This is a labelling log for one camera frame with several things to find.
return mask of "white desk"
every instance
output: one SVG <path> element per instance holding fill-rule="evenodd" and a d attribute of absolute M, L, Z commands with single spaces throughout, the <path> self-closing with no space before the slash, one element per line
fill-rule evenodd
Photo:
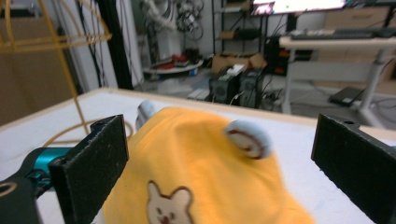
<path fill-rule="evenodd" d="M 143 100 L 150 99 L 157 109 L 176 105 L 209 111 L 232 120 L 254 121 L 269 133 L 290 193 L 306 208 L 317 223 L 373 223 L 311 161 L 316 130 L 315 119 L 227 105 L 197 103 L 133 91 L 92 91 L 79 99 L 86 119 L 123 114 L 125 120 L 134 123 L 138 105 Z M 77 110 L 72 101 L 67 101 L 0 127 L 0 180 L 17 171 L 22 160 L 31 150 L 41 147 L 53 135 L 77 123 L 79 123 Z M 368 127 L 362 127 L 362 129 L 380 138 L 386 144 L 396 145 L 396 132 Z M 69 134 L 72 138 L 84 136 L 82 130 Z M 38 199 L 38 207 L 44 223 L 63 223 L 53 192 L 47 192 L 41 196 Z"/>
<path fill-rule="evenodd" d="M 381 70 L 385 65 L 385 57 L 389 51 L 396 49 L 396 37 L 368 40 L 291 40 L 289 36 L 284 36 L 280 38 L 279 45 L 290 50 L 285 98 L 282 104 L 284 113 L 290 114 L 291 112 L 290 83 L 294 79 L 364 81 L 367 87 L 362 96 L 359 112 L 371 125 L 384 128 L 383 124 L 371 113 L 369 106 Z M 377 49 L 379 52 L 373 63 L 295 62 L 297 49 Z"/>

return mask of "monitor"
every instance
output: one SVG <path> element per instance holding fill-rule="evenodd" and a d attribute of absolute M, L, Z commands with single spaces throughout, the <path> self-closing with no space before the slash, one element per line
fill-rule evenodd
<path fill-rule="evenodd" d="M 251 15 L 287 14 L 342 8 L 347 0 L 251 0 Z"/>

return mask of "gray ear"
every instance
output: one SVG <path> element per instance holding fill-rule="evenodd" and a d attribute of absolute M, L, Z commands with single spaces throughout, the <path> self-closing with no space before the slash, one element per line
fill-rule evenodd
<path fill-rule="evenodd" d="M 264 159 L 271 153 L 268 135 L 255 123 L 236 120 L 231 122 L 224 132 L 251 159 Z"/>
<path fill-rule="evenodd" d="M 135 128 L 138 131 L 157 111 L 151 101 L 143 101 L 137 107 L 137 118 Z"/>

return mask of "keyboard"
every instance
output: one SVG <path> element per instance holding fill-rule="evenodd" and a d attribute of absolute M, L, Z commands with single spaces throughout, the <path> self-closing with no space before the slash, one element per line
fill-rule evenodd
<path fill-rule="evenodd" d="M 296 31 L 291 33 L 292 40 L 337 40 L 390 38 L 396 35 L 396 28 L 358 28 L 317 31 Z"/>

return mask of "yellow cloth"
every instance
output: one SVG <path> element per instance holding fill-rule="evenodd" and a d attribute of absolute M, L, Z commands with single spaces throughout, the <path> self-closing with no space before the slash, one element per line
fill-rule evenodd
<path fill-rule="evenodd" d="M 106 223 L 312 223 L 285 190 L 274 153 L 248 158 L 223 133 L 229 123 L 172 107 L 149 119 L 128 141 Z"/>

